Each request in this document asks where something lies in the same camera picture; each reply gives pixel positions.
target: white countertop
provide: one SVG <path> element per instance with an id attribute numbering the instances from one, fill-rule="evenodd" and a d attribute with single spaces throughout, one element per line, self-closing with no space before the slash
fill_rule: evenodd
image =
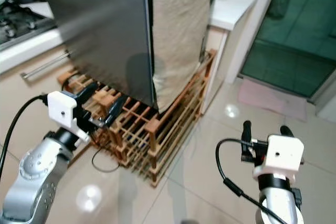
<path id="1" fill-rule="evenodd" d="M 233 30 L 239 19 L 246 10 L 253 6 L 255 1 L 215 0 L 209 24 L 225 30 Z M 32 3 L 23 6 L 28 6 L 34 12 L 44 16 L 54 17 L 48 3 Z M 62 43 L 58 29 L 53 29 L 12 46 L 1 52 L 0 74 Z"/>

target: beige cloth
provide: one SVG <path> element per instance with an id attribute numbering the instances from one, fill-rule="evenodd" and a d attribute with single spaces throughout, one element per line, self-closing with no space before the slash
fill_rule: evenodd
<path id="1" fill-rule="evenodd" d="M 209 10 L 210 0 L 153 0 L 153 81 L 160 113 L 197 69 Z"/>

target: wooden rack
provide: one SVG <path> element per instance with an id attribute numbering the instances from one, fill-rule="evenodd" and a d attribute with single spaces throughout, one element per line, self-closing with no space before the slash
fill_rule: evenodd
<path id="1" fill-rule="evenodd" d="M 206 53 L 197 73 L 162 114 L 135 99 L 128 98 L 123 111 L 109 129 L 100 129 L 92 136 L 91 145 L 106 150 L 119 164 L 138 173 L 156 187 L 188 132 L 200 117 L 200 108 L 216 51 Z M 76 70 L 58 78 L 63 84 L 72 77 L 66 89 L 76 93 L 93 80 Z M 121 93 L 103 86 L 83 106 L 95 119 L 104 118 Z"/>

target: pink mat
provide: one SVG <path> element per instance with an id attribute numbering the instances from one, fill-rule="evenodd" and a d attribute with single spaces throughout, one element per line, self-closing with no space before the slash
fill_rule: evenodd
<path id="1" fill-rule="evenodd" d="M 243 80 L 238 101 L 300 119 L 304 122 L 307 120 L 307 101 L 304 98 L 276 91 L 250 80 Z"/>

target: refrigerator door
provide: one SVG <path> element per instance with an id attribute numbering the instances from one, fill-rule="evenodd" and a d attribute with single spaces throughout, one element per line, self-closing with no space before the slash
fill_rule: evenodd
<path id="1" fill-rule="evenodd" d="M 151 0 L 47 0 L 80 72 L 155 106 Z"/>

